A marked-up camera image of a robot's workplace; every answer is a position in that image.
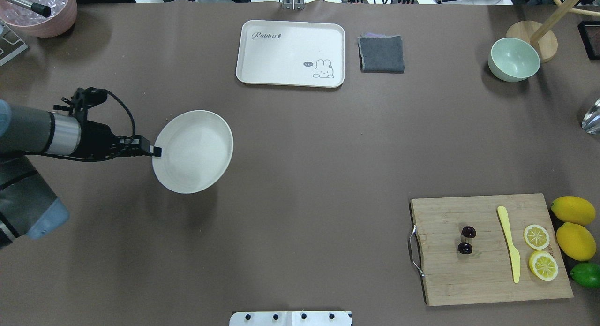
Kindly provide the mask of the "cream round plate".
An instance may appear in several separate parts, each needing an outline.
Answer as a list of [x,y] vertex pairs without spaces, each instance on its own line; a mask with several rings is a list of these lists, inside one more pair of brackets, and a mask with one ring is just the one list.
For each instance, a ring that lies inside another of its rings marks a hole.
[[233,156],[233,133],[216,113],[194,110],[172,119],[156,139],[161,157],[153,157],[158,181],[180,194],[199,193],[214,185]]

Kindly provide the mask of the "cream rabbit tray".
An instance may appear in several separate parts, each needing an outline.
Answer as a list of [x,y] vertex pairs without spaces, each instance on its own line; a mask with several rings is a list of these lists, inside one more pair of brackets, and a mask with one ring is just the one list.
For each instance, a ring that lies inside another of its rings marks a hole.
[[345,30],[330,23],[249,20],[242,25],[235,74],[246,84],[339,87]]

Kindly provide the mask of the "dark red cherry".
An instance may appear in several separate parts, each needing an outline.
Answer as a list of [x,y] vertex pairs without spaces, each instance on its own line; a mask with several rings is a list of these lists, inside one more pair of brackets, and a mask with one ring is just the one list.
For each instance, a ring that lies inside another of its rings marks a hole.
[[474,239],[477,236],[476,229],[472,226],[465,226],[461,230],[461,236],[465,239]]
[[465,241],[457,245],[457,250],[461,255],[471,255],[473,253],[472,245]]

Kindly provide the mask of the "dark framed tray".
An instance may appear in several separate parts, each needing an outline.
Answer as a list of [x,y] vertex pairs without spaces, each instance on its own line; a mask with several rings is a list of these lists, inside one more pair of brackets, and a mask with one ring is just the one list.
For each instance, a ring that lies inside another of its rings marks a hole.
[[578,25],[586,54],[590,60],[600,59],[600,22],[581,21]]

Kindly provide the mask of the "pink bowl of ice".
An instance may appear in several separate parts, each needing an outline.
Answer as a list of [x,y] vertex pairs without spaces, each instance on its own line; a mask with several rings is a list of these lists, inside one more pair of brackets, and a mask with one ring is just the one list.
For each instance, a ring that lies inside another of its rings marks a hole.
[[1,0],[1,20],[12,29],[37,38],[52,38],[66,33],[77,18],[76,0],[27,0],[47,6],[51,14],[42,16],[23,6]]

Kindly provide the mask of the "metal scoop black tip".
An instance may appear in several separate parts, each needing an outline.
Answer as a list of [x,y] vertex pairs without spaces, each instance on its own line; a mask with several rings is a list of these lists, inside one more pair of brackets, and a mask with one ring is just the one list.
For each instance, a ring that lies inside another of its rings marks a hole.
[[51,8],[47,5],[41,5],[40,3],[33,2],[30,0],[4,0],[13,5],[20,6],[24,9],[31,10],[32,12],[41,15],[43,17],[50,17],[52,14]]

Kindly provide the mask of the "grey folded cloth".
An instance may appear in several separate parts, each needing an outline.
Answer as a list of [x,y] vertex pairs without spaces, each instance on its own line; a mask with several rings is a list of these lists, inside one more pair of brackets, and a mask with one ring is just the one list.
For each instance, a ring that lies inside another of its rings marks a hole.
[[405,71],[400,35],[365,33],[358,37],[358,48],[362,72],[402,74]]

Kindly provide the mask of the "wooden cutting board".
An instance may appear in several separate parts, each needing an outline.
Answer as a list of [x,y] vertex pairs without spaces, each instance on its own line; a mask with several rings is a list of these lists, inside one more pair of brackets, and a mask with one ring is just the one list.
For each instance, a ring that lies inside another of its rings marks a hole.
[[[520,253],[521,275],[513,282],[510,257],[497,215],[506,207],[512,238]],[[420,253],[415,265],[421,275],[426,305],[464,305],[569,299],[570,280],[556,242],[546,199],[537,194],[495,196],[414,198],[411,200],[412,250]],[[559,270],[553,281],[542,281],[529,270],[533,249],[524,241],[523,231],[539,224],[549,233],[546,251],[555,258]],[[465,226],[476,229],[474,239],[465,239]],[[461,255],[457,246],[468,242],[471,255]]]

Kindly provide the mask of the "yellow plastic knife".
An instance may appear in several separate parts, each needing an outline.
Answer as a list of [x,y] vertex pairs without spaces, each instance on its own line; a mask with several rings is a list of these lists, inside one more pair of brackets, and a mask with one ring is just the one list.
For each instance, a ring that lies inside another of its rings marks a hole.
[[510,226],[510,219],[508,215],[508,211],[504,206],[497,207],[497,215],[499,222],[501,224],[502,232],[504,234],[504,238],[507,245],[507,250],[510,257],[510,264],[512,270],[512,279],[513,282],[518,284],[520,281],[521,275],[521,259],[520,253],[518,249],[515,247],[513,238],[512,238],[512,230]]

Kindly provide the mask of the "mint green bowl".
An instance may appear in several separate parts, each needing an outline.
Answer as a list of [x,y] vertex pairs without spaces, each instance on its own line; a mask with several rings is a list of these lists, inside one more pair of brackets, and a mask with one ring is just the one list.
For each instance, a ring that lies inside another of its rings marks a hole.
[[504,82],[520,82],[540,69],[540,57],[527,42],[517,38],[497,40],[489,51],[487,65]]

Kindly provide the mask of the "lemon slice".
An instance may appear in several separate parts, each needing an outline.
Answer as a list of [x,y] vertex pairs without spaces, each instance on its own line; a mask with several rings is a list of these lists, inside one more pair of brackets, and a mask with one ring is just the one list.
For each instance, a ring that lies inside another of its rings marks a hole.
[[530,224],[523,231],[525,243],[534,250],[544,250],[549,246],[549,233],[539,224]]
[[542,281],[553,281],[557,278],[559,266],[549,252],[534,251],[528,260],[529,270]]

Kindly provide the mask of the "wooden mug tree stand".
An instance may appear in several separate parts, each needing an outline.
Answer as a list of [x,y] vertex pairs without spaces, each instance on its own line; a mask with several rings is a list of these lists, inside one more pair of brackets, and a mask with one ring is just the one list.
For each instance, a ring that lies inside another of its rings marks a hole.
[[518,21],[508,28],[506,37],[516,38],[530,44],[538,53],[541,63],[553,59],[558,50],[558,40],[551,29],[566,14],[574,13],[598,17],[599,12],[577,9],[576,5],[581,0],[552,0],[556,10],[542,24],[536,21]]

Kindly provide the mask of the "whole yellow lemon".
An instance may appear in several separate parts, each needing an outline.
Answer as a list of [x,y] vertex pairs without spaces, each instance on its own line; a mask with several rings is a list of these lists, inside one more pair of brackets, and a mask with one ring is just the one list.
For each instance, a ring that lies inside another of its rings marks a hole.
[[557,229],[556,239],[561,250],[577,261],[589,261],[597,251],[597,243],[587,228],[565,222]]
[[553,200],[550,209],[554,215],[563,222],[586,226],[596,218],[596,209],[585,198],[576,196],[562,196]]

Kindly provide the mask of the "green lime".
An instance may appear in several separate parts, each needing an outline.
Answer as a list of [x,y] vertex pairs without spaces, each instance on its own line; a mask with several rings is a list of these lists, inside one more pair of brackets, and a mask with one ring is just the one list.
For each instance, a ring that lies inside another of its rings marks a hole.
[[600,287],[600,266],[592,262],[581,262],[570,271],[570,276],[579,285],[598,289]]

